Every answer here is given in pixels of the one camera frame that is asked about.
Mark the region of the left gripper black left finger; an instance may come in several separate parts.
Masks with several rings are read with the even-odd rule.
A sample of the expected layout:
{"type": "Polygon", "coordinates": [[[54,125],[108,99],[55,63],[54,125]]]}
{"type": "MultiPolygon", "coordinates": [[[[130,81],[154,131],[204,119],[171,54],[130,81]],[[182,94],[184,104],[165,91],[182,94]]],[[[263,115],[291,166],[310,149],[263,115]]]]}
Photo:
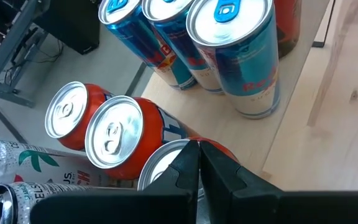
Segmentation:
{"type": "Polygon", "coordinates": [[[51,195],[30,224],[196,224],[200,147],[191,140],[144,190],[91,189],[51,195]]]}

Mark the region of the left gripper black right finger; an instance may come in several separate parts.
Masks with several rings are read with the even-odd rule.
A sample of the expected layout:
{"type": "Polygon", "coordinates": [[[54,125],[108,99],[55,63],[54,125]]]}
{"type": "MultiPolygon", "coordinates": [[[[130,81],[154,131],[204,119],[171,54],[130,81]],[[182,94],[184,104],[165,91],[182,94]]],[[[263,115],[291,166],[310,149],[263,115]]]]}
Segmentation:
{"type": "Polygon", "coordinates": [[[200,142],[211,224],[358,224],[358,191],[284,191],[200,142]]]}

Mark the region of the red soda can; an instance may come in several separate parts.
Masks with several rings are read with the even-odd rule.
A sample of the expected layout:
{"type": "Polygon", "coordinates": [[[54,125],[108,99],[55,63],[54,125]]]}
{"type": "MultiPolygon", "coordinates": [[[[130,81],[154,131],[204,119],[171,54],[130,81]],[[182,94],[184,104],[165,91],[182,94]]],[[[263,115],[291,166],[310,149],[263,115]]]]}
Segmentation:
{"type": "Polygon", "coordinates": [[[289,54],[298,43],[301,3],[302,0],[274,0],[279,58],[289,54]]]}
{"type": "Polygon", "coordinates": [[[190,137],[186,139],[171,141],[159,147],[148,158],[140,173],[137,190],[144,190],[153,181],[158,179],[190,140],[196,140],[198,142],[208,141],[213,146],[222,151],[225,155],[238,162],[237,157],[228,148],[216,141],[213,141],[212,139],[202,137],[190,137]]]}

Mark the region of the orange Fanta can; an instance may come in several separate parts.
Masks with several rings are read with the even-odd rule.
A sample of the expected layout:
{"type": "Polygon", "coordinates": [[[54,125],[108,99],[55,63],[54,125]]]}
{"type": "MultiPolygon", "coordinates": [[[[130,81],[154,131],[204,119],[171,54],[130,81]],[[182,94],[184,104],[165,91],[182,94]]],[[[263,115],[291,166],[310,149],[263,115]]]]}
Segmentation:
{"type": "Polygon", "coordinates": [[[153,101],[119,95],[104,102],[92,116],[85,150],[90,162],[108,176],[134,180],[160,146],[199,136],[153,101]]]}
{"type": "Polygon", "coordinates": [[[67,83],[57,91],[47,108],[46,133],[69,149],[83,150],[90,119],[113,96],[113,93],[96,84],[67,83]]]}

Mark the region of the white Celsius can black lid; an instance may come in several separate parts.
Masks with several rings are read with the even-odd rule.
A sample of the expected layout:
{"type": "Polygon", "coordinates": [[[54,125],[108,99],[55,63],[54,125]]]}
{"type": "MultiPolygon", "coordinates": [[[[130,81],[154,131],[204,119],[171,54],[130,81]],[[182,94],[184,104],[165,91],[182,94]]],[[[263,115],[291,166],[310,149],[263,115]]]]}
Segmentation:
{"type": "Polygon", "coordinates": [[[30,210],[52,194],[89,190],[90,186],[14,182],[0,184],[0,224],[30,224],[30,210]]]}
{"type": "Polygon", "coordinates": [[[94,166],[83,152],[0,140],[0,184],[14,182],[107,187],[112,178],[94,166]]]}

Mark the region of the silver blue Red Bull can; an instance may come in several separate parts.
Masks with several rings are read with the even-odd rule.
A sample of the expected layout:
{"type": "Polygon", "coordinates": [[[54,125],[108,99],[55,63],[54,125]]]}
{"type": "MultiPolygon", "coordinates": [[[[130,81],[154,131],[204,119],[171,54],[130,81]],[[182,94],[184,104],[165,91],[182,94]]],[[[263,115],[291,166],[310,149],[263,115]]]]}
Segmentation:
{"type": "Polygon", "coordinates": [[[186,29],[186,17],[194,1],[142,0],[142,11],[201,87],[210,93],[222,94],[214,69],[200,55],[186,29]]]}
{"type": "Polygon", "coordinates": [[[197,84],[142,12],[142,0],[102,0],[99,20],[165,83],[178,90],[197,84]]]}
{"type": "Polygon", "coordinates": [[[273,0],[195,0],[186,29],[233,107],[249,119],[280,102],[273,0]]]}

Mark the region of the black floor box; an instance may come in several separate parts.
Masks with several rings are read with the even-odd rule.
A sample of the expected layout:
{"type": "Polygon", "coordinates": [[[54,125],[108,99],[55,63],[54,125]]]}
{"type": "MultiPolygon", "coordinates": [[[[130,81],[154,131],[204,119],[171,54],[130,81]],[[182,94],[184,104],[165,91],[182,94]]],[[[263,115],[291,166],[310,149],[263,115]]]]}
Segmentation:
{"type": "Polygon", "coordinates": [[[93,0],[47,0],[34,23],[79,54],[99,47],[98,5],[93,0]]]}

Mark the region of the grey metal stand frame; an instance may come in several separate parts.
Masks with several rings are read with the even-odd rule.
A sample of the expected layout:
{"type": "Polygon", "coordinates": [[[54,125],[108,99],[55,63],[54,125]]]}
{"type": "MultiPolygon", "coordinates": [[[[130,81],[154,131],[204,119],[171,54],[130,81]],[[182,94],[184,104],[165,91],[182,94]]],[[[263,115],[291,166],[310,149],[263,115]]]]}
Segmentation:
{"type": "Polygon", "coordinates": [[[48,36],[46,31],[37,28],[31,37],[25,38],[30,33],[33,20],[42,15],[49,4],[50,0],[25,0],[11,29],[0,43],[0,99],[34,107],[32,101],[18,96],[20,91],[16,85],[48,36]]]}

